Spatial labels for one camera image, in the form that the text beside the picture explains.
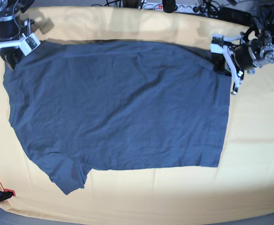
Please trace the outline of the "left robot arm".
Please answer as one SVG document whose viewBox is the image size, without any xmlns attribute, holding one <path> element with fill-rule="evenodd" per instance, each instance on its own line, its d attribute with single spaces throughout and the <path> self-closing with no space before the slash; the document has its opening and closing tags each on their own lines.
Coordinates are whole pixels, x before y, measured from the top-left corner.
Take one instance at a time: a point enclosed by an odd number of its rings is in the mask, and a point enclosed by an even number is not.
<svg viewBox="0 0 274 225">
<path fill-rule="evenodd" d="M 214 70 L 232 77 L 231 94 L 236 95 L 245 73 L 254 74 L 256 68 L 274 65 L 274 15 L 266 19 L 262 30 L 253 25 L 232 38 L 213 34 L 210 52 Z"/>
</svg>

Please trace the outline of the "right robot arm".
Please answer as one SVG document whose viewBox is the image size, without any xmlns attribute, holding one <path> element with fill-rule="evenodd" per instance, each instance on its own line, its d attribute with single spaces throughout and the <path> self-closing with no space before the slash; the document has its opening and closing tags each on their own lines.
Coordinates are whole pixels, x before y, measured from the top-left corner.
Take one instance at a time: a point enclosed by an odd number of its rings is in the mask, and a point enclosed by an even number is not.
<svg viewBox="0 0 274 225">
<path fill-rule="evenodd" d="M 0 43 L 19 41 L 31 34 L 33 20 L 20 19 L 20 14 L 26 12 L 33 0 L 0 0 Z M 15 69 L 23 57 L 23 52 L 18 46 L 7 46 L 0 48 L 0 57 L 10 67 Z"/>
</svg>

